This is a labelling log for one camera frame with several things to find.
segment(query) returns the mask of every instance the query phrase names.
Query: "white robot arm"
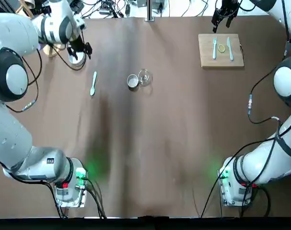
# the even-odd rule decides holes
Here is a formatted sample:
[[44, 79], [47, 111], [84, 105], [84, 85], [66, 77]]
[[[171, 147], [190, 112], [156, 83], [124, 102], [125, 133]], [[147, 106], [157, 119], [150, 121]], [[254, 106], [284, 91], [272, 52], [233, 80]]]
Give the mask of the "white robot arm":
[[[250, 1], [285, 26], [281, 0]], [[291, 0], [284, 2], [288, 28], [291, 33]], [[291, 57], [283, 60], [276, 67], [274, 88], [279, 97], [291, 106]], [[291, 174], [291, 116], [281, 126], [279, 134], [279, 137], [273, 134], [269, 137], [272, 140], [263, 142], [254, 151], [246, 155], [225, 160], [218, 173], [221, 173], [219, 183], [221, 184], [221, 196], [225, 206], [248, 205], [252, 190], [246, 189], [246, 186], [250, 182], [266, 184]], [[276, 143], [270, 154], [274, 139]]]
[[8, 177], [53, 183], [59, 206], [83, 207], [87, 183], [80, 178], [87, 177], [87, 172], [82, 163], [65, 157], [59, 149], [33, 146], [31, 134], [5, 105], [26, 94], [28, 76], [22, 56], [36, 51], [39, 42], [71, 43], [75, 61], [80, 59], [78, 51], [85, 50], [78, 34], [84, 23], [73, 18], [68, 2], [51, 0], [51, 8], [57, 11], [51, 18], [40, 16], [33, 21], [0, 13], [0, 164]]

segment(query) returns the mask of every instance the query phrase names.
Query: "clear glass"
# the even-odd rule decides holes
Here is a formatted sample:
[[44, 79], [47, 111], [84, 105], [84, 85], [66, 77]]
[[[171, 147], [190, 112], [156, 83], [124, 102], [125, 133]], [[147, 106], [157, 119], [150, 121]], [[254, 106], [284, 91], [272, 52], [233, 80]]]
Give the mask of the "clear glass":
[[139, 82], [141, 86], [146, 86], [150, 84], [152, 79], [152, 74], [148, 72], [146, 69], [141, 69], [138, 74]]

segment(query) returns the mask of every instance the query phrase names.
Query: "brown table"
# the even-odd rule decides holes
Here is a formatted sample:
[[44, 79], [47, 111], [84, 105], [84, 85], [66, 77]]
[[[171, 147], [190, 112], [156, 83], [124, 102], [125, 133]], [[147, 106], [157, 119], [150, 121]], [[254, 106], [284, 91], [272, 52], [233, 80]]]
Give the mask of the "brown table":
[[[266, 138], [274, 122], [255, 126], [247, 119], [248, 94], [254, 83], [282, 58], [285, 31], [268, 16], [237, 17], [219, 33], [238, 33], [244, 69], [204, 70], [200, 67], [198, 34], [211, 33], [210, 17], [89, 20], [84, 32], [93, 47], [81, 71], [60, 58], [43, 56], [36, 105], [16, 117], [33, 135], [36, 146], [58, 147], [77, 157], [98, 180], [108, 216], [197, 216], [202, 211], [226, 157], [242, 145]], [[37, 54], [27, 57], [38, 71]], [[131, 92], [126, 78], [147, 68], [151, 86]], [[93, 72], [96, 93], [89, 96]], [[14, 108], [35, 96], [35, 87]], [[272, 77], [255, 90], [253, 118], [281, 119], [291, 113], [275, 94]], [[255, 147], [247, 148], [248, 152]], [[272, 216], [291, 216], [291, 177], [267, 185]], [[220, 216], [216, 188], [205, 213]], [[97, 216], [88, 197], [86, 208], [70, 217]], [[265, 212], [263, 194], [247, 216]], [[223, 208], [237, 216], [237, 208]], [[6, 178], [0, 167], [0, 218], [56, 216], [47, 188]]]

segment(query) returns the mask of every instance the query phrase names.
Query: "white spoon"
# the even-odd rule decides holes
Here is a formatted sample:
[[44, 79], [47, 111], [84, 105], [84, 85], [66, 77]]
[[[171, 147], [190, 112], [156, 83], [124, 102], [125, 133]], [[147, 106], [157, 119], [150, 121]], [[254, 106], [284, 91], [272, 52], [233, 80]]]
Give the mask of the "white spoon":
[[95, 81], [96, 81], [96, 76], [97, 76], [97, 72], [95, 71], [94, 74], [93, 74], [92, 87], [91, 87], [91, 89], [90, 89], [90, 95], [91, 95], [91, 96], [93, 96], [94, 93], [95, 93], [94, 85], [95, 85]]

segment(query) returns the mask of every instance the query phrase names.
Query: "silver utensil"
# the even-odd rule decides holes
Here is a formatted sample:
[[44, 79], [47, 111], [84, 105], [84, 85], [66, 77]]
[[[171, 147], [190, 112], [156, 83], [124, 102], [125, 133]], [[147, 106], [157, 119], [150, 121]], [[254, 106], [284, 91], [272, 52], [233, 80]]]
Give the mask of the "silver utensil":
[[233, 61], [233, 53], [232, 53], [230, 37], [227, 38], [227, 46], [228, 46], [228, 48], [230, 50], [230, 59], [231, 59], [231, 61]]
[[216, 59], [217, 57], [217, 37], [213, 39], [213, 54], [212, 59]]

